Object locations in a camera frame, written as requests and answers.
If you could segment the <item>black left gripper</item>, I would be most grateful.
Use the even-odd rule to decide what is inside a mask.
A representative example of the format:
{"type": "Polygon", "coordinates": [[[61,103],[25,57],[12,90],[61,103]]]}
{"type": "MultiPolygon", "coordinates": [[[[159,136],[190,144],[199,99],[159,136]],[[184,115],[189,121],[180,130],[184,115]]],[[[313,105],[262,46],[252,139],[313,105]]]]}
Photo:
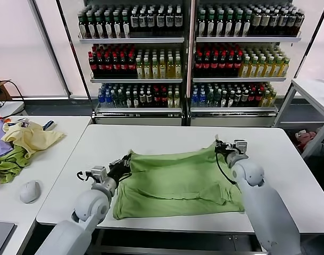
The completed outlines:
{"type": "Polygon", "coordinates": [[[115,181],[119,181],[126,173],[131,172],[130,167],[131,154],[123,156],[121,159],[117,159],[109,164],[108,176],[115,181]]]}

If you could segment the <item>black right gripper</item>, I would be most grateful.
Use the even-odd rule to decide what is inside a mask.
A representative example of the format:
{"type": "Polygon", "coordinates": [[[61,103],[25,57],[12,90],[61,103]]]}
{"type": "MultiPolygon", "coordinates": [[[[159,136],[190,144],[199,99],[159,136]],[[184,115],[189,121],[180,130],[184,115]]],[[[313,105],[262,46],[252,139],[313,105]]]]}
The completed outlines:
{"type": "Polygon", "coordinates": [[[222,140],[215,140],[215,149],[216,154],[222,154],[225,159],[227,159],[230,153],[235,152],[235,145],[232,143],[226,143],[222,140]]]}

